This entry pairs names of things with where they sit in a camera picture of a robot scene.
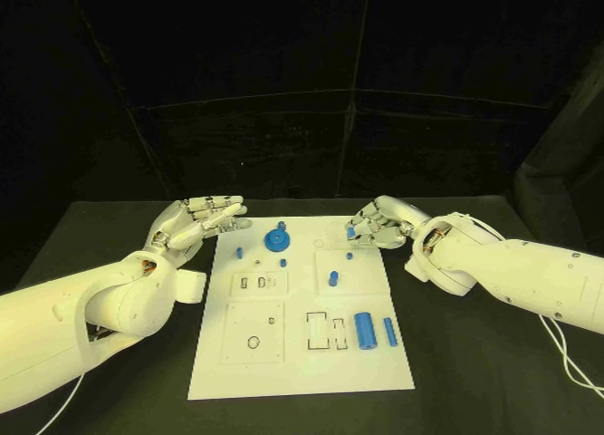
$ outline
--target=black tablecloth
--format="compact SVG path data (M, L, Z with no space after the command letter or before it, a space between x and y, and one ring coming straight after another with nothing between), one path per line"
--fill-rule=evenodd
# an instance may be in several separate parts
M407 199L431 216L460 211L505 237L529 239L502 197ZM249 216L352 215L365 199L247 201ZM167 203L73 203L21 286L120 260L139 249ZM215 240L185 268L210 272ZM536 315L475 286L464 297L404 271L408 247L382 251L413 391L187 401L204 305L175 304L162 329L82 381L46 433L604 433L604 402L575 386ZM565 326L569 354L604 384L604 337ZM0 433L31 434L73 382L0 415Z

